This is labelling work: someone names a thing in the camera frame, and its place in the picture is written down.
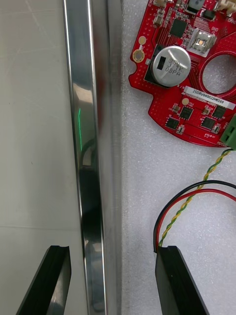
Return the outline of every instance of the mounting hole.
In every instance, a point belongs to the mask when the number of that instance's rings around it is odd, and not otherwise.
[[[220,55],[213,58],[203,71],[203,84],[213,94],[222,94],[236,84],[236,58]]]

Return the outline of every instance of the white label sticker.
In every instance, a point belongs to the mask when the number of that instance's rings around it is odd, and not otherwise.
[[[204,99],[204,100],[206,100],[208,102],[211,102],[211,103],[214,103],[214,104],[217,104],[217,105],[220,105],[220,106],[232,109],[232,110],[235,108],[235,104],[234,103],[228,102],[228,101],[226,101],[224,99],[221,99],[221,98],[218,98],[216,96],[207,94],[205,92],[201,92],[201,91],[199,91],[197,89],[193,89],[193,88],[188,87],[188,86],[185,87],[184,92],[186,94],[195,96],[195,97],[200,98],[200,99]]]

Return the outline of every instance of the white foam surface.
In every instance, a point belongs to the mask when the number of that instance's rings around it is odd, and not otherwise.
[[[122,51],[122,314],[161,315],[152,235],[163,206],[202,180],[222,149],[168,134],[148,115],[152,96],[130,87],[129,56],[147,0],[123,2]],[[220,77],[212,84],[220,85]],[[235,183],[236,153],[210,179]],[[232,189],[223,188],[233,194]],[[178,210],[167,215],[162,230]],[[180,248],[210,315],[236,314],[236,207],[223,196],[196,196],[169,231],[164,246]]]

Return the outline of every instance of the black chip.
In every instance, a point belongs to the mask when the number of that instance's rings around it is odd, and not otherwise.
[[[187,26],[187,22],[174,19],[174,22],[170,30],[170,34],[181,38],[186,29],[186,26]]]
[[[225,112],[226,112],[226,108],[218,105],[216,109],[214,110],[214,113],[212,114],[212,116],[216,118],[222,118]]]
[[[179,120],[169,117],[166,123],[166,127],[176,130],[178,127],[178,123],[179,123]]]
[[[215,11],[212,11],[212,10],[205,10],[203,12],[203,17],[205,19],[208,19],[208,20],[213,20],[214,17],[215,17]]]
[[[206,117],[201,124],[202,127],[205,127],[210,130],[213,128],[214,125],[215,125],[215,120],[208,117]]]
[[[193,112],[192,108],[184,106],[179,116],[181,118],[184,118],[184,119],[188,120],[190,118],[192,112]]]

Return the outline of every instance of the red wire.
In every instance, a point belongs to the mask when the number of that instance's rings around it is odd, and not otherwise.
[[[180,196],[179,198],[177,198],[175,201],[173,201],[173,203],[166,209],[166,211],[164,212],[159,224],[158,224],[158,227],[156,229],[156,248],[158,249],[158,244],[159,244],[159,234],[160,234],[160,229],[161,229],[161,225],[162,225],[162,222],[167,214],[167,212],[179,201],[181,201],[182,199],[185,199],[185,198],[188,198],[190,196],[193,196],[193,195],[197,195],[198,193],[203,193],[203,192],[214,192],[214,193],[218,193],[220,195],[224,195],[234,201],[236,201],[236,197],[230,195],[229,193],[227,192],[224,192],[222,190],[219,190],[219,189],[200,189],[200,190],[194,190],[194,191],[191,191],[191,192],[188,192],[182,196]]]

